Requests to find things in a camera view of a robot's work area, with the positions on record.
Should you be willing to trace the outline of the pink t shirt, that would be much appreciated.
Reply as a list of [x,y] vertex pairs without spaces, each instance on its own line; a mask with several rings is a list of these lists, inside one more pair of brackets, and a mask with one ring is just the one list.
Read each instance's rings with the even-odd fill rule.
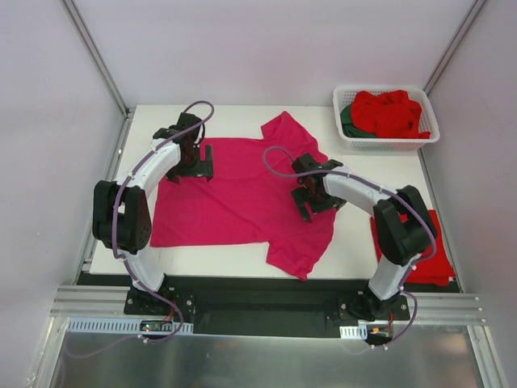
[[286,178],[291,157],[327,157],[317,140],[288,112],[261,127],[262,138],[209,138],[210,181],[163,179],[153,216],[152,247],[268,243],[268,264],[306,280],[334,234],[336,209],[304,221]]

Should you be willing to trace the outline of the white plastic laundry basket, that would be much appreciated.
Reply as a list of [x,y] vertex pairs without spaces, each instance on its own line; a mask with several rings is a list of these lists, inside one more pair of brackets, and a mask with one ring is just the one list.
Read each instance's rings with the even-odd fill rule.
[[353,150],[414,151],[440,139],[427,94],[409,86],[337,86],[338,135]]

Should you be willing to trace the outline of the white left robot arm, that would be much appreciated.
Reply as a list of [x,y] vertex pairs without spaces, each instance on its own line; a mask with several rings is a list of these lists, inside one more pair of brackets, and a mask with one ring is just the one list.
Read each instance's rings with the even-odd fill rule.
[[94,188],[92,234],[124,264],[131,278],[124,312],[177,316],[167,278],[150,248],[152,220],[148,199],[162,179],[213,177],[212,148],[202,145],[205,121],[182,112],[176,124],[159,129],[137,165]]

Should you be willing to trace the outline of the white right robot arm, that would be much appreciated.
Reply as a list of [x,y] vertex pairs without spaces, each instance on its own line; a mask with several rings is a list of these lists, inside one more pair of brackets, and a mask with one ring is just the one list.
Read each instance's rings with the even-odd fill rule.
[[347,302],[348,313],[374,321],[393,308],[413,266],[436,250],[436,228],[419,190],[386,188],[333,159],[319,163],[309,153],[291,165],[299,187],[292,197],[306,221],[315,213],[351,204],[375,223],[380,260],[365,290]]

